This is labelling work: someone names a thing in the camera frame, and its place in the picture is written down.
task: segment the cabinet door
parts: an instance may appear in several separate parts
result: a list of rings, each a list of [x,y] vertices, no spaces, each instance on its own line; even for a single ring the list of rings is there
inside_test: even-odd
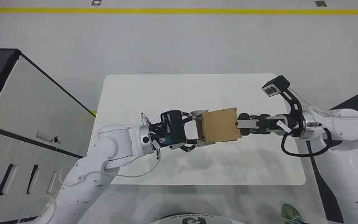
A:
[[[94,121],[91,113],[23,57],[0,93],[0,129],[80,156],[87,154]]]
[[[40,195],[54,197],[61,187],[60,170],[66,166],[64,178],[77,160],[13,139],[0,165],[0,181],[5,183],[0,195],[0,222],[18,219],[23,208]],[[11,172],[6,176],[9,167]],[[36,200],[22,217],[38,216],[48,201],[47,198]]]

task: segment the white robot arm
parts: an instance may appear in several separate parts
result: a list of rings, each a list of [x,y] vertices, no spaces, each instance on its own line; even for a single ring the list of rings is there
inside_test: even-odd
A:
[[[35,223],[78,223],[112,182],[120,166],[154,152],[148,127],[116,124],[101,128],[94,148],[76,162],[63,181],[55,205],[49,203]]]
[[[319,172],[336,195],[345,223],[358,220],[358,111],[340,109],[303,110],[300,101],[289,91],[290,83],[278,76],[262,90],[268,96],[280,94],[290,105],[289,114],[239,114],[236,121],[242,136],[270,134],[283,136],[281,149],[290,156],[315,156]],[[55,204],[35,223],[77,223],[104,189],[112,182],[120,166],[160,148],[180,148],[190,152],[205,146],[200,139],[187,139],[185,123],[195,120],[207,110],[184,113],[179,110],[161,114],[161,122],[146,122],[141,126],[109,125],[98,131],[98,142],[89,154],[75,164],[64,180]],[[311,141],[312,153],[294,154],[285,149],[288,136]]]

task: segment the black cable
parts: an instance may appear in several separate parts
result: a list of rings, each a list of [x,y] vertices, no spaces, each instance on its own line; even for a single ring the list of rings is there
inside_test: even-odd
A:
[[[289,133],[285,133],[284,137],[282,138],[282,142],[281,142],[281,149],[284,153],[286,153],[289,156],[295,156],[295,157],[313,157],[313,156],[319,156],[324,154],[325,152],[327,152],[329,150],[329,148],[331,147],[331,143],[332,143],[332,135],[331,132],[327,129],[327,128],[323,128],[323,130],[326,132],[327,134],[327,145],[325,146],[325,148],[321,149],[318,152],[315,153],[308,153],[308,154],[296,154],[296,153],[292,153],[292,152],[288,152],[285,149],[285,142],[287,139],[287,136],[289,135]]]

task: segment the person's foot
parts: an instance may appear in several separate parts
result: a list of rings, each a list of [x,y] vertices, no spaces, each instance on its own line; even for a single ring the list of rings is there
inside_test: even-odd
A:
[[[282,217],[299,223],[304,223],[300,213],[290,204],[284,204],[281,209]]]

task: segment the black sticker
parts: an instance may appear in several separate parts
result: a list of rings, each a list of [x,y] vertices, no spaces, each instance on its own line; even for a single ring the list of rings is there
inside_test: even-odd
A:
[[[317,7],[320,7],[320,8],[327,6],[327,4],[324,1],[316,1],[315,4]]]
[[[92,6],[100,6],[101,3],[102,3],[102,0],[93,0],[91,5]]]

